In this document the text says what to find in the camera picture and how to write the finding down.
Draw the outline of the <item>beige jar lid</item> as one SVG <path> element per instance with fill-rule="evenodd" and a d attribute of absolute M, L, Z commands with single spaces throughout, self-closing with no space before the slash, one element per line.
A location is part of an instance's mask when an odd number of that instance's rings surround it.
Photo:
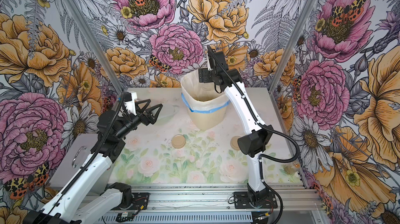
<path fill-rule="evenodd" d="M 230 140 L 230 146 L 235 151 L 240 151 L 240 147 L 239 147 L 239 144 L 238 144 L 238 139 L 239 138 L 240 138 L 239 136 L 234 136 Z"/>
<path fill-rule="evenodd" d="M 175 135 L 171 139 L 171 144 L 175 149 L 182 149 L 186 145 L 186 138 L 181 134 Z"/>

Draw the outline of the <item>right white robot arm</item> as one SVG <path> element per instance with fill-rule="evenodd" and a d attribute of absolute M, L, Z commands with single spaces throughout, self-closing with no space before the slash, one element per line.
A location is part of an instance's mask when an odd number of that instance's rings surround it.
<path fill-rule="evenodd" d="M 211 46 L 207 46 L 207 67 L 198 71 L 200 83 L 213 83 L 219 87 L 219 93 L 224 93 L 233 104 L 236 113 L 240 117 L 245 135 L 237 141 L 241 152 L 247 156 L 249 168 L 249 180 L 247 183 L 247 195 L 249 203 L 253 207 L 261 207 L 278 194 L 268 186 L 263 175 L 263 159 L 287 164 L 297 160 L 300 156 L 300 146 L 290 136 L 274 130 L 270 125 L 265 125 L 257 114 L 247 92 L 243 79 L 238 70 L 229 69 L 225 55 Z M 290 141 L 295 154 L 291 158 L 279 159 L 266 155 L 266 145 L 276 134 Z"/>

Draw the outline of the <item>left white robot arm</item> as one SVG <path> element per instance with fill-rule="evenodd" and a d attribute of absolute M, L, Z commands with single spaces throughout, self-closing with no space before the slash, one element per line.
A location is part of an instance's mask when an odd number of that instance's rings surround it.
<path fill-rule="evenodd" d="M 135 92 L 123 91 L 116 105 L 99 117 L 97 142 L 83 165 L 68 183 L 39 211 L 30 211 L 25 224 L 93 224 L 114 208 L 128 209 L 135 204 L 131 186 L 111 184 L 94 201 L 80 204 L 102 175 L 112 167 L 126 143 L 125 137 L 139 125 L 155 124 L 162 104 L 137 101 Z"/>

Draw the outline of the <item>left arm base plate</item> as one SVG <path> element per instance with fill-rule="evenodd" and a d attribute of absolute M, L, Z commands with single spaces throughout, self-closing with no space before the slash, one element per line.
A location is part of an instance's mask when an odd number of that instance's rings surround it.
<path fill-rule="evenodd" d="M 150 194 L 149 193 L 132 193 L 132 200 L 128 201 L 127 207 L 117 206 L 112 210 L 120 211 L 137 211 L 148 209 Z"/>

